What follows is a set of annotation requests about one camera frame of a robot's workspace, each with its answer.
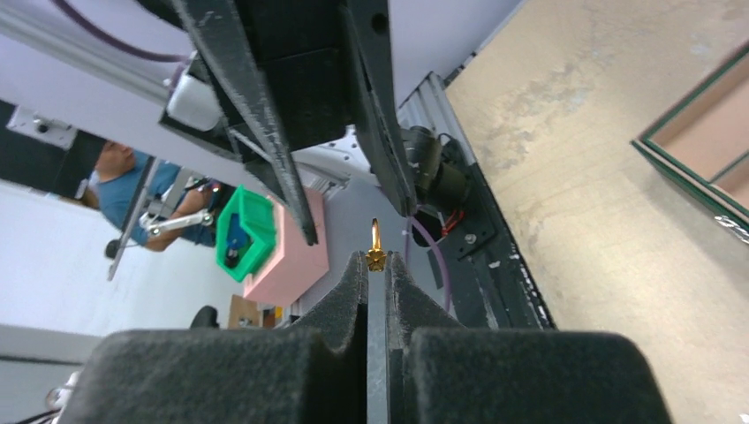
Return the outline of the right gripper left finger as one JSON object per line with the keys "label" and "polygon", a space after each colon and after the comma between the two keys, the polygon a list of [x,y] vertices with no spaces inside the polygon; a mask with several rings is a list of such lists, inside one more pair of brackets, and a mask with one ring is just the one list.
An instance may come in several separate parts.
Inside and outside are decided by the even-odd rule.
{"label": "right gripper left finger", "polygon": [[363,423],[367,265],[283,329],[129,330],[103,339],[63,423]]}

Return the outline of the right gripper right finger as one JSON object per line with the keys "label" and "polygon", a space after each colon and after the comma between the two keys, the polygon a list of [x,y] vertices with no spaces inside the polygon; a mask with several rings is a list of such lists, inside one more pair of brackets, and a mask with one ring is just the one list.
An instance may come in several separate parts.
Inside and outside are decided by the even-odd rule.
{"label": "right gripper right finger", "polygon": [[392,423],[669,423],[644,354],[615,333],[469,329],[385,270]]}

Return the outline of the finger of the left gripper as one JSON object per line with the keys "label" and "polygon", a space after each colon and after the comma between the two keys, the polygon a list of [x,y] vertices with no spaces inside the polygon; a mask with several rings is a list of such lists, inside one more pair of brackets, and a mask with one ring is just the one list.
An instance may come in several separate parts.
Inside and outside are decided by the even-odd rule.
{"label": "finger of the left gripper", "polygon": [[215,91],[225,94],[265,152],[265,163],[247,163],[246,169],[287,207],[306,243],[317,244],[314,218],[288,148],[284,126],[264,74],[254,61],[236,4],[233,1],[172,4],[216,81]]}
{"label": "finger of the left gripper", "polygon": [[397,121],[389,3],[344,1],[340,7],[350,56],[353,120],[359,145],[382,192],[401,216],[417,202]]}

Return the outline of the green jewelry box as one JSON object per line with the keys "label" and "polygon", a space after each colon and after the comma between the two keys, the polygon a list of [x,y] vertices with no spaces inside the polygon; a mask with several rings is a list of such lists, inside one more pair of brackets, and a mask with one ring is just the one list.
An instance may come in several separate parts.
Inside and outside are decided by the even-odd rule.
{"label": "green jewelry box", "polygon": [[748,45],[631,142],[665,178],[748,241]]}

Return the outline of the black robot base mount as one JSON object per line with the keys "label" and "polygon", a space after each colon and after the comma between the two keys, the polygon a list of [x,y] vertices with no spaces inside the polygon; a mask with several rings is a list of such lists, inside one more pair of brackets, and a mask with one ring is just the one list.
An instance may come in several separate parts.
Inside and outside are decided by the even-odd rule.
{"label": "black robot base mount", "polygon": [[478,164],[457,212],[423,208],[416,222],[435,238],[451,292],[451,312],[469,328],[555,329],[556,324]]}

